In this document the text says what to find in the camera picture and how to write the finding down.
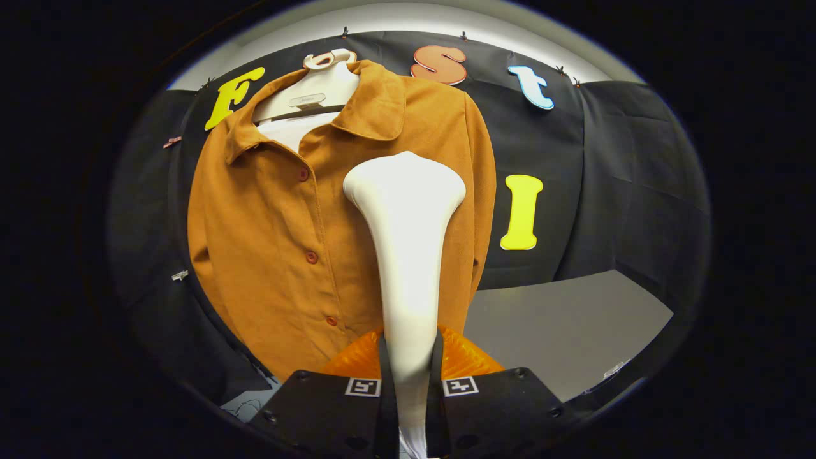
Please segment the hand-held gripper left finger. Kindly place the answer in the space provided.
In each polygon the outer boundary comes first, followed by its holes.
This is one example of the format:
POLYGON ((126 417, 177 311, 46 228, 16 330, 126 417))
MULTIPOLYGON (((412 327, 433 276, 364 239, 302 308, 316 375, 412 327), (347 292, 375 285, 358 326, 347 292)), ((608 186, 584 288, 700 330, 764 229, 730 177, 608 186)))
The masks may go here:
POLYGON ((293 372, 249 430, 282 458, 397 458, 397 398, 382 329, 323 371, 293 372))

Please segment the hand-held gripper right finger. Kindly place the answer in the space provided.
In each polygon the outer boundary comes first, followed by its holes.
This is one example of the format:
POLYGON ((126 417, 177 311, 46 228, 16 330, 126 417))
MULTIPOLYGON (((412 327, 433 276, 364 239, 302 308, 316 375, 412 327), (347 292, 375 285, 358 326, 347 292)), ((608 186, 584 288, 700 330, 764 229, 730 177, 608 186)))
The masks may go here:
POLYGON ((502 369, 440 326, 426 396, 426 447, 440 458, 546 458, 578 425, 528 368, 502 369))

